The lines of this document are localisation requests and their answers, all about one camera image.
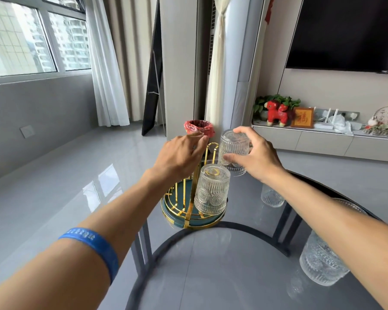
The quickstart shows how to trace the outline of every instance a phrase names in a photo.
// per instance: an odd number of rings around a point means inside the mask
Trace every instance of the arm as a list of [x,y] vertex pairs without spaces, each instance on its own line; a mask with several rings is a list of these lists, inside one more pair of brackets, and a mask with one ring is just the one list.
[[247,156],[228,154],[261,182],[281,194],[295,211],[345,262],[379,304],[388,310],[388,225],[349,209],[289,174],[270,142],[250,127],[253,149]]
[[[207,142],[200,133],[166,142],[136,185],[78,226],[102,235],[121,264],[161,196],[194,171]],[[77,240],[60,239],[0,285],[0,310],[97,309],[109,285],[108,269],[95,251]]]

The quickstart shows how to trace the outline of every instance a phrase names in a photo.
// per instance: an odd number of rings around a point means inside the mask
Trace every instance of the person's left hand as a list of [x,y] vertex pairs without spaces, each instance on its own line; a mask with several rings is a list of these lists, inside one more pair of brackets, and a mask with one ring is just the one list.
[[172,183],[189,177],[200,163],[208,136],[200,132],[177,136],[167,141],[152,168],[156,174],[166,176]]

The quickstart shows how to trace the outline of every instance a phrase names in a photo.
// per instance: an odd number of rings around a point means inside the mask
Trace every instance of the window sill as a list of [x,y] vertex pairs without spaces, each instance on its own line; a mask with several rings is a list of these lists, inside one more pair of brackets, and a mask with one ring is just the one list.
[[3,77],[0,77],[0,85],[9,84],[9,83],[20,83],[20,82],[25,82],[25,81],[38,81],[38,80],[49,79],[49,78],[84,75],[84,74],[92,74],[92,70],[91,69],[79,69],[79,70],[75,70],[75,71],[65,71],[65,72],[51,72],[51,73],[37,73],[37,74],[26,74],[26,75],[3,76]]

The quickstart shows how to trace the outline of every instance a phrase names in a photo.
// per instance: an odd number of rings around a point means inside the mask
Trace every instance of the drinking glass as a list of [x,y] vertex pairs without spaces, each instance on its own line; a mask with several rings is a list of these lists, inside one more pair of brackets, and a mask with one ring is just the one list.
[[[365,211],[352,203],[338,201],[365,214]],[[305,274],[312,281],[323,286],[335,284],[349,272],[339,256],[314,231],[311,232],[303,248],[299,262]]]
[[238,155],[248,155],[250,139],[244,133],[235,133],[232,129],[225,130],[220,139],[218,148],[218,164],[225,166],[233,176],[240,176],[246,169],[236,163],[230,163],[223,159],[225,153],[236,153]]
[[230,172],[224,166],[206,164],[198,178],[194,206],[202,213],[216,215],[227,206]]
[[260,198],[265,205],[273,208],[281,207],[285,201],[280,194],[266,184],[263,184]]

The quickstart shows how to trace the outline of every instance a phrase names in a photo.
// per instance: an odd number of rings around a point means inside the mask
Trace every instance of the tied curtain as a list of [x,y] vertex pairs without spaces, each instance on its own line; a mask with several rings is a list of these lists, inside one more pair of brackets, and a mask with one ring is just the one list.
[[207,87],[206,121],[214,125],[216,138],[221,135],[223,85],[224,85],[224,46],[225,13],[230,0],[214,0],[216,4],[216,25],[214,30],[213,53],[211,57],[210,76]]
[[100,126],[144,117],[157,0],[84,0]]

